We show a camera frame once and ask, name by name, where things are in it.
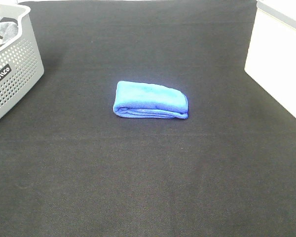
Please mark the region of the blue microfiber towel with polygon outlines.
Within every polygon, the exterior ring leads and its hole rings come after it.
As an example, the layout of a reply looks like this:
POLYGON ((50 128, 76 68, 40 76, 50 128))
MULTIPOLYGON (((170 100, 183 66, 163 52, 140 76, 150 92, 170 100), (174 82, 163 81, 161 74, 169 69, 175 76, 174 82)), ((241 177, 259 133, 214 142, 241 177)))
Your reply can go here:
POLYGON ((182 92, 173 88, 119 81, 113 112, 123 118, 187 119, 188 100, 182 92))

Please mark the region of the black tablecloth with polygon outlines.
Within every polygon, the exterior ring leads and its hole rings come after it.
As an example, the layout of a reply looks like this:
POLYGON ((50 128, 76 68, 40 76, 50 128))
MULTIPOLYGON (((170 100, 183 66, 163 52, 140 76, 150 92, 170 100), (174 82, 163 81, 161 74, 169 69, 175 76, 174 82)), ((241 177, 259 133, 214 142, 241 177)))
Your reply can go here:
POLYGON ((296 119, 244 71, 253 0, 28 2, 44 76, 0 120, 0 237, 296 237, 296 119), (188 118, 123 118, 119 81, 188 118))

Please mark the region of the white storage bin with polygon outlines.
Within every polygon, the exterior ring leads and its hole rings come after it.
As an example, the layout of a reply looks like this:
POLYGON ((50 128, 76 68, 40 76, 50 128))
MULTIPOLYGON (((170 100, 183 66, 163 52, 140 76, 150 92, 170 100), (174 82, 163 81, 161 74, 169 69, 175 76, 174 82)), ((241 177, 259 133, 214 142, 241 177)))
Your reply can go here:
POLYGON ((296 0, 259 0, 245 72, 296 118, 296 0))

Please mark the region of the grey perforated laundry basket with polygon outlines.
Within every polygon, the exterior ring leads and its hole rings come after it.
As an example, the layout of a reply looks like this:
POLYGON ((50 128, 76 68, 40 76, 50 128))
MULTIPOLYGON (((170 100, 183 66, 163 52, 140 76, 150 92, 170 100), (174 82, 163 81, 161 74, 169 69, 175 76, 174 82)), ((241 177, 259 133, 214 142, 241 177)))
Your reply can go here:
POLYGON ((28 6, 0 4, 0 17, 17 20, 18 34, 0 47, 0 119, 44 74, 28 6))

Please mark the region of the grey towel in basket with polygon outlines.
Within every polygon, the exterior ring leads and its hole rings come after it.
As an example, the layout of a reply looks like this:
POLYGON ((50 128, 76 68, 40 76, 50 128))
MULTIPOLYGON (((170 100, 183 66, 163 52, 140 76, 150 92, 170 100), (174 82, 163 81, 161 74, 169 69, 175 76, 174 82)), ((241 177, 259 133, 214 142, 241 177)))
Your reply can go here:
POLYGON ((18 34, 18 25, 15 22, 0 22, 0 36, 2 43, 5 44, 18 34))

